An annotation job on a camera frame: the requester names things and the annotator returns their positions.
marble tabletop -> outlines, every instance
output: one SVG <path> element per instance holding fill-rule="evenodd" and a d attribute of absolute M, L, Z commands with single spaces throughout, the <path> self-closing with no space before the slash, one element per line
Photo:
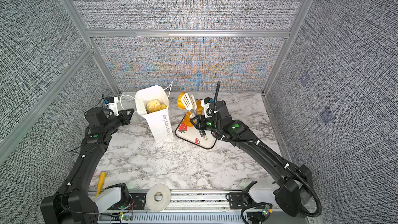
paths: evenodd
<path fill-rule="evenodd" d="M 196 99 L 214 97 L 213 92 L 193 94 Z M 173 131 L 186 112 L 177 107 L 178 95 L 171 93 L 169 97 Z M 280 154 L 260 93 L 219 93 L 218 98 L 226 102 L 234 119 L 244 122 Z M 135 108 L 131 97 L 124 96 L 122 103 L 126 109 Z M 129 189 L 149 189 L 163 183 L 170 189 L 242 189 L 251 181 L 277 187 L 263 167 L 232 144 L 218 140 L 206 150 L 175 136 L 157 142 L 147 121 L 138 114 L 133 115 L 130 125 L 113 134 L 91 180 L 91 190 L 96 190 L 101 171 L 107 172 L 103 188 L 126 183 Z"/>

red strawberry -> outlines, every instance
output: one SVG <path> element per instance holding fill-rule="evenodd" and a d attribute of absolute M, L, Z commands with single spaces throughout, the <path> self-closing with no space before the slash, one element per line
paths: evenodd
<path fill-rule="evenodd" d="M 180 126 L 178 127 L 178 130 L 179 130 L 179 132 L 185 132 L 186 130 L 188 130 L 188 127 L 186 124 L 181 122 Z"/>

paper bag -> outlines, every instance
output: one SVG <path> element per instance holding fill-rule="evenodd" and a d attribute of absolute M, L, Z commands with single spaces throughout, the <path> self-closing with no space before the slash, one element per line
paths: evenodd
<path fill-rule="evenodd" d="M 162 87 L 156 85 L 142 89 L 135 94 L 135 105 L 137 107 L 137 112 L 147 120 L 149 128 L 156 141 L 162 141 L 173 136 L 169 118 L 168 97 L 170 95 L 170 91 L 169 95 L 167 95 L 164 91 L 167 88 L 163 89 Z M 154 99 L 158 99 L 160 103 L 165 104 L 167 108 L 157 112 L 148 113 L 149 111 L 147 112 L 147 103 Z"/>

white tape roll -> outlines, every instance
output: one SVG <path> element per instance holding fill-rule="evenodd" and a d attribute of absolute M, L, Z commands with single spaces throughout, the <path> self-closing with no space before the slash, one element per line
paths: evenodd
<path fill-rule="evenodd" d="M 162 199 L 160 201 L 155 199 L 155 196 L 158 193 L 162 194 Z M 170 192 L 169 187 L 164 184 L 156 184 L 148 190 L 145 200 L 147 201 L 147 206 L 151 211 L 160 212 L 169 205 L 171 198 L 172 193 Z"/>

